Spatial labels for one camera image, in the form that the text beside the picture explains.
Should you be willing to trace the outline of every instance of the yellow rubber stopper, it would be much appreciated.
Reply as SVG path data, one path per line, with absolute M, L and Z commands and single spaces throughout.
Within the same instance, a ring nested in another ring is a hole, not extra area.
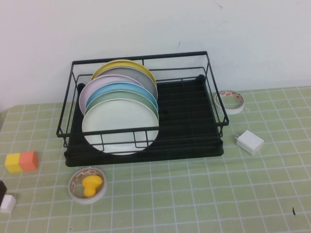
M 96 194 L 96 188 L 103 183 L 100 176 L 87 176 L 82 180 L 84 187 L 83 194 L 87 198 L 91 198 Z

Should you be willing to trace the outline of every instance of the blue plate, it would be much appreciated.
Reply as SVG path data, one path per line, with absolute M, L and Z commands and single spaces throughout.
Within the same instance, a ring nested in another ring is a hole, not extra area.
M 116 91 L 116 90 L 118 90 L 118 91 L 122 91 L 122 90 L 133 91 L 137 94 L 140 94 L 140 95 L 146 97 L 148 100 L 150 100 L 151 103 L 155 106 L 157 111 L 159 110 L 154 96 L 149 91 L 147 91 L 145 88 L 143 88 L 140 85 L 136 85 L 133 83 L 127 83 L 127 82 L 110 83 L 110 84 L 107 84 L 105 86 L 100 87 L 99 89 L 94 91 L 93 94 L 88 98 L 88 100 L 86 102 L 86 108 L 98 96 L 100 96 L 104 93 Z

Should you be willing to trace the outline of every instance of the yellow plate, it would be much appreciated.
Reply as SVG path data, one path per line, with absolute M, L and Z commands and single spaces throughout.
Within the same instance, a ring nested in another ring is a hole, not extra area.
M 136 62 L 132 62 L 130 60 L 114 60 L 114 61 L 108 62 L 107 64 L 105 64 L 102 67 L 100 67 L 92 75 L 91 81 L 93 79 L 96 79 L 96 77 L 99 74 L 101 74 L 102 72 L 104 72 L 105 70 L 113 68 L 113 67 L 132 67 L 132 68 L 138 69 L 141 72 L 143 72 L 144 74 L 146 74 L 156 85 L 156 80 L 155 80 L 154 76 L 152 75 L 152 73 L 146 67 L 144 67 L 141 64 L 138 64 Z

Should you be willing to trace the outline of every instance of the mint green plate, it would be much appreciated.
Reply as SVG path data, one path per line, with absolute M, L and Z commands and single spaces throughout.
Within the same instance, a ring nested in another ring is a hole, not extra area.
M 108 92 L 104 93 L 98 97 L 96 97 L 92 102 L 87 106 L 86 108 L 86 113 L 94 107 L 96 104 L 99 104 L 101 102 L 107 101 L 107 100 L 117 100 L 117 99 L 122 99 L 122 100 L 135 100 L 137 102 L 142 103 L 143 105 L 147 106 L 156 116 L 157 120 L 159 121 L 159 113 L 154 106 L 154 104 L 148 100 L 146 97 L 137 94 L 135 92 L 131 91 L 113 91 L 113 92 Z

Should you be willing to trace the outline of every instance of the yellow object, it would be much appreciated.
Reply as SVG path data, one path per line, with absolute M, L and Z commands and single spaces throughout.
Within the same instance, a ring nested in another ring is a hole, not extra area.
M 154 76 L 152 75 L 152 73 L 143 65 L 138 64 L 136 62 L 132 62 L 130 60 L 115 60 L 115 61 L 111 61 L 108 62 L 107 64 L 103 65 L 102 67 L 100 67 L 93 75 L 91 78 L 91 81 L 93 79 L 96 79 L 96 77 L 103 73 L 105 70 L 113 68 L 113 67 L 132 67 L 135 69 L 140 70 L 141 72 L 143 72 L 144 74 L 146 74 L 149 78 L 151 78 L 151 80 L 155 83 L 156 85 L 156 80 L 154 78 Z
M 82 180 L 84 187 L 83 194 L 87 198 L 93 197 L 96 194 L 96 188 L 103 183 L 100 176 L 87 176 Z
M 20 153 L 8 154 L 5 158 L 4 166 L 9 172 L 19 172 L 22 171 L 19 165 Z

